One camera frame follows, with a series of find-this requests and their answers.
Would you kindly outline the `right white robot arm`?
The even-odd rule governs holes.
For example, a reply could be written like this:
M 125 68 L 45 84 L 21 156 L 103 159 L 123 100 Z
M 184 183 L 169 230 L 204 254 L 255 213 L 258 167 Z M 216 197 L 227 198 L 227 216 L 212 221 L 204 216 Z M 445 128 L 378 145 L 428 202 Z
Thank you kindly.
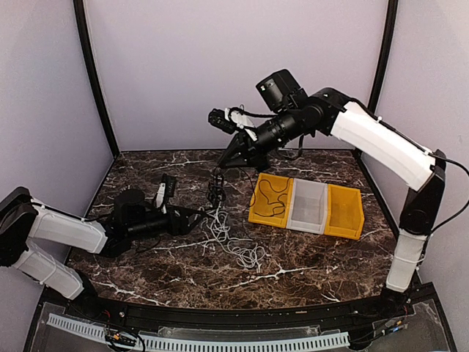
M 379 161 L 407 185 L 399 217 L 399 236 L 391 268 L 374 312 L 391 317 L 402 306 L 413 274 L 435 228 L 446 186 L 445 154 L 432 152 L 380 117 L 358 99 L 330 87 L 308 95 L 287 69 L 274 72 L 256 85 L 270 110 L 254 126 L 254 114 L 238 107 L 213 109 L 209 123 L 233 136 L 218 161 L 222 169 L 269 168 L 269 152 L 287 142 L 320 132 L 351 144 Z

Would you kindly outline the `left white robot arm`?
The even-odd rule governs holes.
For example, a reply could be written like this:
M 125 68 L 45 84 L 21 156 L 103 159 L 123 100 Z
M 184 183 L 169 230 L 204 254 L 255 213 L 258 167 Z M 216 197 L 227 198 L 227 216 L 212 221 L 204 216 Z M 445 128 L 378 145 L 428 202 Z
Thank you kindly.
M 128 189 L 114 199 L 113 210 L 94 219 L 77 217 L 41 203 L 24 187 L 1 201 L 1 266 L 13 267 L 63 297 L 88 320 L 103 314 L 103 302 L 87 277 L 67 267 L 41 249 L 43 239 L 83 249 L 102 257 L 118 257 L 134 241 L 162 233 L 187 235 L 205 216 L 165 203 L 166 191 L 154 202 L 139 189 Z

